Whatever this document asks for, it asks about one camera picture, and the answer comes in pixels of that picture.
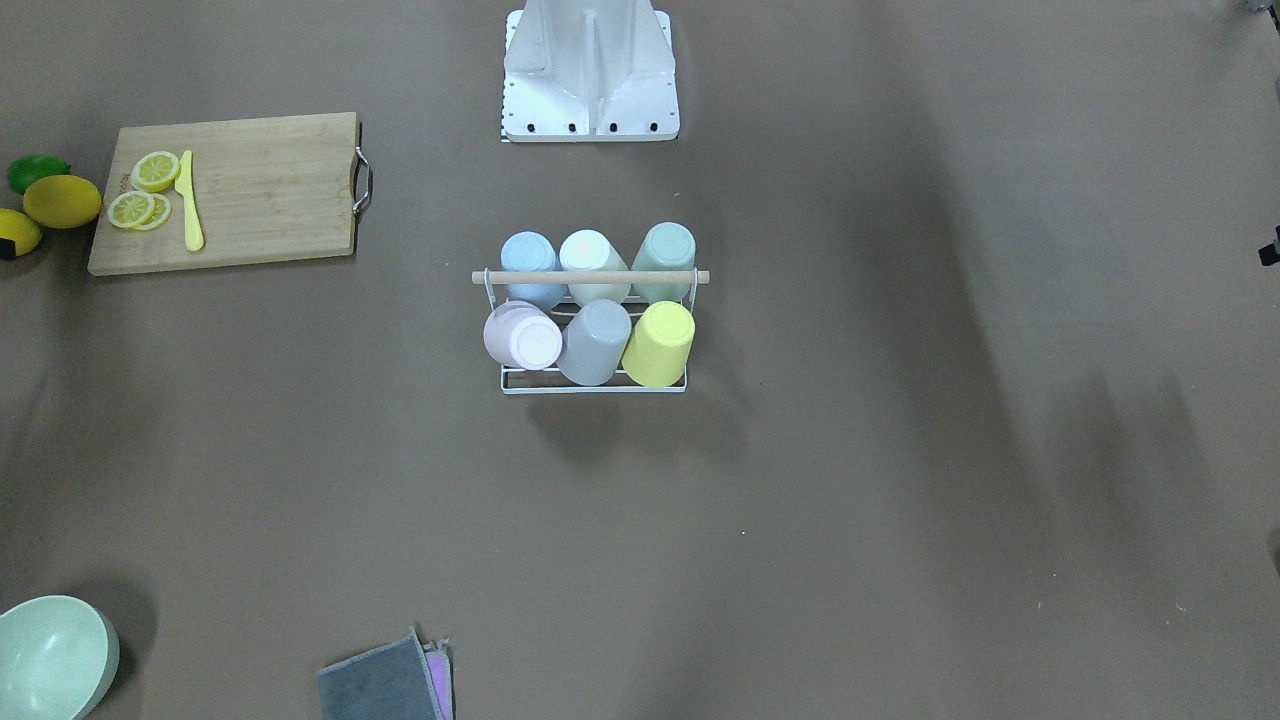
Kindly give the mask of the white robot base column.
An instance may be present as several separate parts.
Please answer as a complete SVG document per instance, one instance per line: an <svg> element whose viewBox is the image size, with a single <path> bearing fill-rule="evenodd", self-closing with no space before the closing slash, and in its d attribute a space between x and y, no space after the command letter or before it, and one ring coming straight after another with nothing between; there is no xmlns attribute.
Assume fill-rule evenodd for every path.
<svg viewBox="0 0 1280 720"><path fill-rule="evenodd" d="M527 1L504 22L500 140L678 137L672 22L649 1Z"/></svg>

